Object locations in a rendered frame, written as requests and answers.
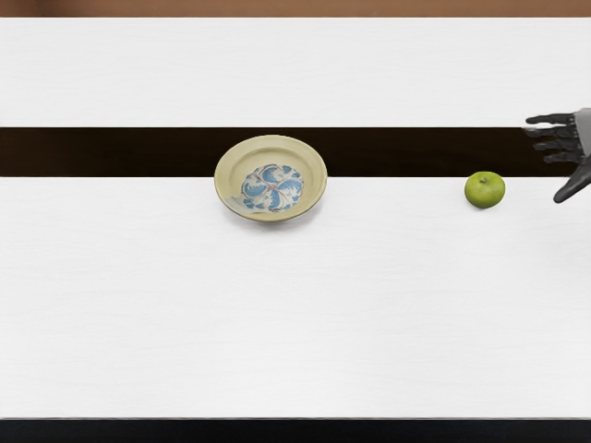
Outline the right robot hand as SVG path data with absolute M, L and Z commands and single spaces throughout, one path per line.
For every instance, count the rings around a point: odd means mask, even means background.
M 554 150 L 544 156 L 545 163 L 573 162 L 577 167 L 554 195 L 560 204 L 591 185 L 591 108 L 573 113 L 544 114 L 525 119 L 530 138 L 550 138 L 534 144 L 537 151 Z

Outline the cream plate with blue pattern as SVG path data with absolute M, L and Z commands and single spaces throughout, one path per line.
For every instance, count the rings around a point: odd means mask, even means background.
M 327 167 L 316 150 L 281 135 L 239 142 L 222 156 L 214 172 L 222 203 L 255 222 L 287 221 L 311 210 L 327 180 Z

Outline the green apple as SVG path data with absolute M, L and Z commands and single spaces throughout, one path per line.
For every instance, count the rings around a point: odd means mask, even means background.
M 481 171 L 470 175 L 464 185 L 466 200 L 478 209 L 489 209 L 499 204 L 506 191 L 503 178 L 493 172 Z

